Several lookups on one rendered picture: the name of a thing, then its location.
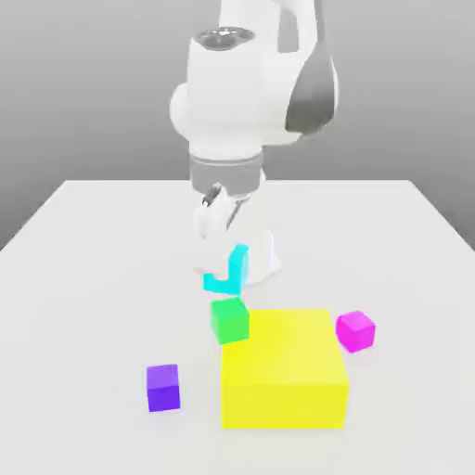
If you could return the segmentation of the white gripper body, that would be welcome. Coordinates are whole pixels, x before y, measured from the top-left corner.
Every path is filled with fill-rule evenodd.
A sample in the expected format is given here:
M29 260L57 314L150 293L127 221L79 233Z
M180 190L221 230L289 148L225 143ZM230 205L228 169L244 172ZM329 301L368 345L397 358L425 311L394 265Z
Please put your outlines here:
M208 190L193 213L193 264L202 274L228 276L233 249L230 228L250 195L230 196L226 190Z

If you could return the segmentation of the small green cube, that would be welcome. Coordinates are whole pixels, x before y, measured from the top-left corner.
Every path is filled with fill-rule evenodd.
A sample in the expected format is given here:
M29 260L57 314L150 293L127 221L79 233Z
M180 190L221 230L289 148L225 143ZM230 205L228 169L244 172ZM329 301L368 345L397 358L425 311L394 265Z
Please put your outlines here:
M212 330L220 345L246 340L250 314L239 297L211 302Z

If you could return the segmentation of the small purple cube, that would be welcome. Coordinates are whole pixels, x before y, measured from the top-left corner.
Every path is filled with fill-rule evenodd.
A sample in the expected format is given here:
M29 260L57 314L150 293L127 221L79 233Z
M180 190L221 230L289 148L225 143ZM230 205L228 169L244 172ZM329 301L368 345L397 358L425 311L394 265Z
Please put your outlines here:
M147 368L148 410L161 412L181 407L178 365L149 366Z

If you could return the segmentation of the small magenta cube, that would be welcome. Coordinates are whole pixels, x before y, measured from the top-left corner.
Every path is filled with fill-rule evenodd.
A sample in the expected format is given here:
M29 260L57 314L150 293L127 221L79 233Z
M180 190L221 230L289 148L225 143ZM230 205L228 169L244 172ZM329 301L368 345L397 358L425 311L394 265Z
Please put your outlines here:
M337 318L336 335L349 353L357 353L374 344L376 324L361 311L349 312Z

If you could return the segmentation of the large yellow box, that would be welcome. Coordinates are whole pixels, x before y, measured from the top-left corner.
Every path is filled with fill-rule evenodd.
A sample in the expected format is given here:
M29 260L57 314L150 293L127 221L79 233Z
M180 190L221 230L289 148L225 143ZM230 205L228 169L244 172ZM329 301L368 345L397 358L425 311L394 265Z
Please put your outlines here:
M225 429L341 429L349 379L329 311L253 309L222 349Z

